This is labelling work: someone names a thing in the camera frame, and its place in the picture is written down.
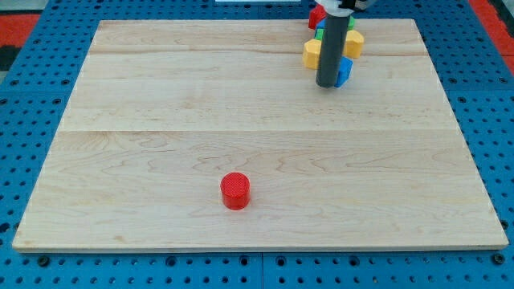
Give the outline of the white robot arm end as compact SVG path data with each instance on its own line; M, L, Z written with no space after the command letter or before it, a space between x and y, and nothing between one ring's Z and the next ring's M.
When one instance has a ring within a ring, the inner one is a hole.
M327 14L335 17L349 17L353 12L364 11L377 0L316 0Z

